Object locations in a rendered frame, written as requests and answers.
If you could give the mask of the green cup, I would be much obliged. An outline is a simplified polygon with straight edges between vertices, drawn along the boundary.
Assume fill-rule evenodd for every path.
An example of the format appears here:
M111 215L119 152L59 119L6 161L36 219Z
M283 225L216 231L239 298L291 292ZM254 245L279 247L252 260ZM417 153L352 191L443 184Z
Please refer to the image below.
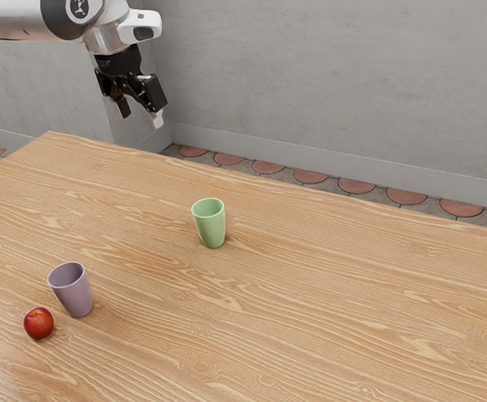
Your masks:
M225 243L225 205L218 198L202 198L194 202L191 214L202 244L210 249Z

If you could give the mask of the purple cup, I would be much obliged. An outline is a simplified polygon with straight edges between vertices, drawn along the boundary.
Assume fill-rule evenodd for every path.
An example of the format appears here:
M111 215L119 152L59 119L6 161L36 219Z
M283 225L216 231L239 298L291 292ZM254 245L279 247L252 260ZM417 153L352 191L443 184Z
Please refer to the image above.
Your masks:
M56 266L47 276L54 296L73 318L88 315L93 308L90 282L85 267L76 261Z

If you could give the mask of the red apple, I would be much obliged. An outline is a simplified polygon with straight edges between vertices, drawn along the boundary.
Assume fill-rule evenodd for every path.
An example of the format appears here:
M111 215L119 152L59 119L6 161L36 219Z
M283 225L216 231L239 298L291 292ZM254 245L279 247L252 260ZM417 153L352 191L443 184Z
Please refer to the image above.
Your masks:
M45 307L36 307L24 316L23 328L32 339L41 340L53 332L53 316Z

